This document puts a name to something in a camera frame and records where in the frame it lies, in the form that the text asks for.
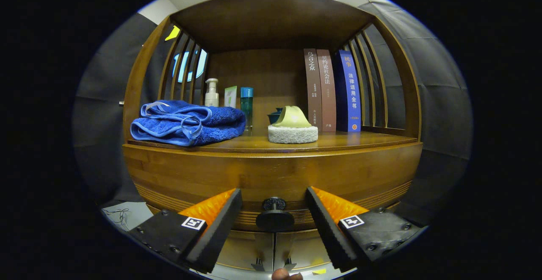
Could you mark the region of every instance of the white pump bottle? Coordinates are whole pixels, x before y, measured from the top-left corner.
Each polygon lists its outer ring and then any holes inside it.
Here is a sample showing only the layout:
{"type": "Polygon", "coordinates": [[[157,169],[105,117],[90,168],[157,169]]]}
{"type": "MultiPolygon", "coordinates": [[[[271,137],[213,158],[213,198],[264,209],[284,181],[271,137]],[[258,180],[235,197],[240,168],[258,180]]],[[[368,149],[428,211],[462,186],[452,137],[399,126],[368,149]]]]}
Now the white pump bottle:
{"type": "Polygon", "coordinates": [[[207,79],[207,93],[205,93],[205,106],[216,106],[218,107],[218,93],[216,92],[216,84],[218,79],[207,79]]]}

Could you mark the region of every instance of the black foam pad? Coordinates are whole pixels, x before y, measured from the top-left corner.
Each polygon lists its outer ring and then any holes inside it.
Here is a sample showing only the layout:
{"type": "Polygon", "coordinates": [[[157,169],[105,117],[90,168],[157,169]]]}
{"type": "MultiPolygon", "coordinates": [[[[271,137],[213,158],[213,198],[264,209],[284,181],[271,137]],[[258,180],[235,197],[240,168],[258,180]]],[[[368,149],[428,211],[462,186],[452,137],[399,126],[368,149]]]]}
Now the black foam pad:
{"type": "Polygon", "coordinates": [[[359,261],[356,251],[333,222],[326,207],[311,187],[307,188],[305,201],[333,267],[346,272],[366,264],[367,262],[359,261]]]}
{"type": "Polygon", "coordinates": [[[186,261],[198,272],[212,272],[230,229],[241,210],[241,190],[235,189],[215,221],[188,253],[186,261]]]}

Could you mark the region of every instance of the blue book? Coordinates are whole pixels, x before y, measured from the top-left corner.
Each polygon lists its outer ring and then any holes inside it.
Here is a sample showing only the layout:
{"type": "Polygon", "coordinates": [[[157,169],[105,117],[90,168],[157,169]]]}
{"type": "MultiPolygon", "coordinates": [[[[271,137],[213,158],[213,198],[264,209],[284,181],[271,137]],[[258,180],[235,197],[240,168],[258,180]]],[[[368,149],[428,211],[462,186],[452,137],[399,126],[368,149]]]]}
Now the blue book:
{"type": "Polygon", "coordinates": [[[339,50],[333,57],[333,69],[335,70],[337,131],[360,132],[362,130],[362,103],[352,54],[346,50],[339,50]]]}

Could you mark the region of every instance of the yellow sticky note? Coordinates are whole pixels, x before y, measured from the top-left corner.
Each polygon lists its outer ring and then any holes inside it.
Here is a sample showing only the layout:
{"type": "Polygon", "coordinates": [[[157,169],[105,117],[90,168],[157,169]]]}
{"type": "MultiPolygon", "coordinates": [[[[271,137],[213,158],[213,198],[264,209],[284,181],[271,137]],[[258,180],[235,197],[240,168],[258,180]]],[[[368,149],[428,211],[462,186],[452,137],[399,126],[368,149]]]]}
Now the yellow sticky note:
{"type": "Polygon", "coordinates": [[[166,37],[165,41],[168,41],[169,39],[174,39],[179,35],[180,29],[177,28],[177,26],[173,26],[173,30],[171,31],[170,35],[166,37]]]}
{"type": "Polygon", "coordinates": [[[325,274],[326,269],[313,270],[312,274],[325,274]]]}

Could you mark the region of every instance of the black knob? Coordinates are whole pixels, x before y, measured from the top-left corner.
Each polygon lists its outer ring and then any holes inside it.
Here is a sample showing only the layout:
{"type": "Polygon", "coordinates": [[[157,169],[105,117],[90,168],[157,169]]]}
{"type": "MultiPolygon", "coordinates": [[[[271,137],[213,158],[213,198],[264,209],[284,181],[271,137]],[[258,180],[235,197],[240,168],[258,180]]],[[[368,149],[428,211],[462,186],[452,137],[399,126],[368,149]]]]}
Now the black knob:
{"type": "Polygon", "coordinates": [[[278,197],[270,197],[263,201],[265,212],[256,217],[256,225],[269,232],[290,230],[294,224],[294,217],[289,212],[282,211],[286,208],[286,201],[278,197]]]}

